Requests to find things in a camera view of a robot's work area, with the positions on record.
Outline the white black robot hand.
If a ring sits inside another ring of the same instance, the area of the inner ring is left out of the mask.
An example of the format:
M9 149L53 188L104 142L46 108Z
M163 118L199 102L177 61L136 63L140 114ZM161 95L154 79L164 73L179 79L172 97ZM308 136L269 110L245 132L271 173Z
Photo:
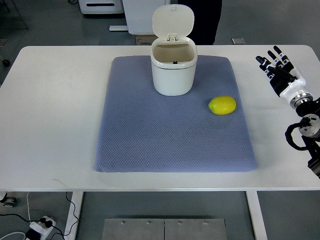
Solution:
M278 46L275 45L273 49L277 55L270 50L267 51L271 60L264 56L256 56L255 59L259 63L259 68L268 77L274 92L281 97L281 94L289 90L289 87L293 87L294 84L302 84L303 77Z

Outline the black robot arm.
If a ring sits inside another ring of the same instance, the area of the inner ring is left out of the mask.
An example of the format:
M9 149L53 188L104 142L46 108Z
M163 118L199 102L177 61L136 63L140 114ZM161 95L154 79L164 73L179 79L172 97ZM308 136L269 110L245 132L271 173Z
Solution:
M290 105L295 109L301 121L288 126L285 132L287 143L298 151L308 151L311 159L308 168L320 176L320 100L314 100L309 93L300 93L293 97ZM304 146L298 146L292 137L292 132L298 129Z

